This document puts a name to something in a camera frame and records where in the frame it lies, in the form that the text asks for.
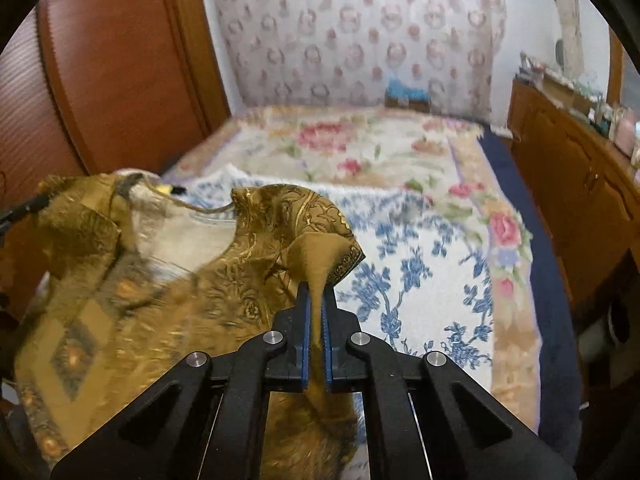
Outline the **golden brown patterned garment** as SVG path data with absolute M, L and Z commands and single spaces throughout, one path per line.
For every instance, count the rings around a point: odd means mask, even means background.
M 235 351 L 363 253 L 334 203 L 289 184 L 232 185 L 219 206 L 145 174 L 52 177 L 37 217 L 49 261 L 14 361 L 29 428 L 55 465 L 188 353 Z

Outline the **blue floral white cloth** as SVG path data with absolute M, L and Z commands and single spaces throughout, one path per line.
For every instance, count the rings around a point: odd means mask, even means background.
M 198 240 L 186 348 L 231 352 L 292 307 L 300 283 L 334 288 L 362 328 L 409 356 L 440 351 L 491 383 L 488 240 L 423 196 L 249 174 L 232 165 L 189 185 L 213 211 Z

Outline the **navy blue mattress edge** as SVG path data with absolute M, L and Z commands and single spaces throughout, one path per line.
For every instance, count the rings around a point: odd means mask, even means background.
M 551 238 L 529 189 L 503 140 L 488 125 L 483 129 L 480 145 L 500 188 L 522 215 L 526 229 L 533 234 L 533 300 L 537 327 L 541 330 L 538 436 L 567 463 L 574 464 L 582 436 L 579 418 L 582 378 L 570 305 Z

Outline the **yellow plush toy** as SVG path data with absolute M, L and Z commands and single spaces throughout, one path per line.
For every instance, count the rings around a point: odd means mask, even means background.
M 180 185 L 158 184 L 155 189 L 158 192 L 173 196 L 183 196 L 186 194 L 186 188 Z

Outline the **pink floral bedspread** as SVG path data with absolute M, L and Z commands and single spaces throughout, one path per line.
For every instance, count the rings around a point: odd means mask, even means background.
M 227 122 L 166 180 L 189 185 L 232 165 L 255 176 L 382 188 L 425 197 L 488 240 L 492 293 L 488 389 L 530 428 L 540 419 L 541 336 L 533 300 L 532 233 L 506 198 L 475 122 L 382 108 L 258 108 Z

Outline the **long wooden sideboard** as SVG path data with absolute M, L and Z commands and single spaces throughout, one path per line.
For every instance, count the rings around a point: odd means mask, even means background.
M 573 318 L 639 255 L 639 185 L 616 146 L 536 88 L 512 82 L 512 156 L 550 232 Z

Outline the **blue item on box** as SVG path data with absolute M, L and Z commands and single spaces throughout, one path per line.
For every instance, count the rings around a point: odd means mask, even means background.
M 426 90 L 409 87 L 399 79 L 391 79 L 385 90 L 384 105 L 388 108 L 428 113 L 431 99 Z

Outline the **pink jar on sideboard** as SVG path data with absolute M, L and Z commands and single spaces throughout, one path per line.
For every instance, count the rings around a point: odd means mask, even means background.
M 630 108 L 620 110 L 617 119 L 614 144 L 618 150 L 630 157 L 636 146 L 636 113 Z

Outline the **pink circle patterned curtain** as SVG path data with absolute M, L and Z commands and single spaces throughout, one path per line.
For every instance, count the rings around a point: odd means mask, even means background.
M 213 0 L 243 104 L 375 106 L 398 81 L 487 119 L 506 0 Z

